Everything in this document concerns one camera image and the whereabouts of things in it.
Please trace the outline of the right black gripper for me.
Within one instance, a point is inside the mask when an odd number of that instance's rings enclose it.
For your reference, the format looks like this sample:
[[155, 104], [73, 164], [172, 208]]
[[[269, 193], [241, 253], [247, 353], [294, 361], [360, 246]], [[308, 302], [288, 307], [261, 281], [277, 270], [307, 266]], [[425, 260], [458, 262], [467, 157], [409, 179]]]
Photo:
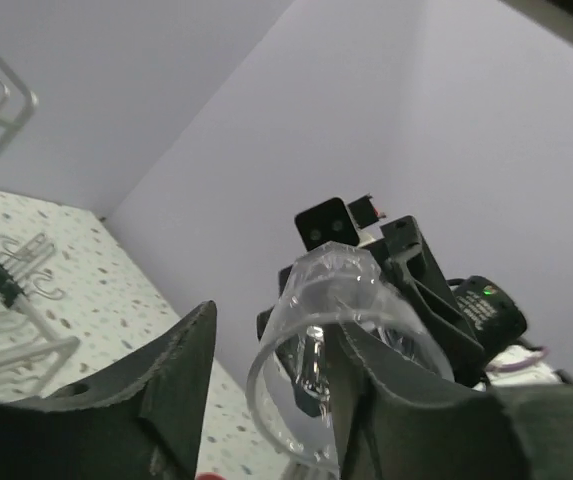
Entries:
[[398, 291], [440, 346], [456, 382], [471, 386], [486, 366], [482, 334], [456, 302], [416, 219], [405, 216], [380, 228], [365, 246], [380, 268], [379, 279]]

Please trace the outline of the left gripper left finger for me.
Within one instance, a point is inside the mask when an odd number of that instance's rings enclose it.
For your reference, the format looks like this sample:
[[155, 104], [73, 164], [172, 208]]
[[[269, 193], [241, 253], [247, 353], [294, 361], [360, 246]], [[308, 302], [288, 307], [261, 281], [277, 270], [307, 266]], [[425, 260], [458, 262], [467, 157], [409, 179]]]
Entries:
[[216, 326], [203, 302], [95, 374], [0, 403], [0, 479], [194, 478]]

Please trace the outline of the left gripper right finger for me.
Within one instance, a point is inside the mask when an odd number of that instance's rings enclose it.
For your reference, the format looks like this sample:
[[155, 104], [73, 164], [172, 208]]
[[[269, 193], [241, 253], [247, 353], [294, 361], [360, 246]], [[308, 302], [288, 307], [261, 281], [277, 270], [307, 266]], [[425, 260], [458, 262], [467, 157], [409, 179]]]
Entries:
[[573, 385], [476, 391], [355, 324], [325, 330], [343, 479], [573, 479]]

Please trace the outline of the small clear glass cup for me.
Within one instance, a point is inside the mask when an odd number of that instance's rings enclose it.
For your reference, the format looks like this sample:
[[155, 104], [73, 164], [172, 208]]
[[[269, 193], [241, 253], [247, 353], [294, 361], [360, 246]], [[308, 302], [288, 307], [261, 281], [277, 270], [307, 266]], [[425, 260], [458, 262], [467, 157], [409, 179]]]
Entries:
[[370, 252], [329, 242], [300, 257], [269, 313], [246, 400], [269, 443], [327, 471], [338, 468], [324, 332], [335, 324], [355, 324], [403, 359], [454, 378], [444, 351]]

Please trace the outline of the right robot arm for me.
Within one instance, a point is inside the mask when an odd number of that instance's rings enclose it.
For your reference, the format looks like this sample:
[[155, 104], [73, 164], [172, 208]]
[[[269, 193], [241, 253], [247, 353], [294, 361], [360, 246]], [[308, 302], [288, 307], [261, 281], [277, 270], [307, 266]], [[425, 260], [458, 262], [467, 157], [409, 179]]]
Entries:
[[523, 339], [526, 317], [494, 282], [482, 276], [444, 277], [414, 217], [391, 221], [381, 226], [381, 238], [366, 239], [365, 228], [380, 218], [374, 207], [323, 204], [297, 214], [295, 225], [308, 251], [335, 242], [369, 252], [380, 279], [414, 307], [460, 383], [470, 386], [481, 379], [483, 371], [492, 370], [492, 359], [513, 344], [533, 354], [499, 367], [501, 373], [525, 369], [544, 357], [544, 348]]

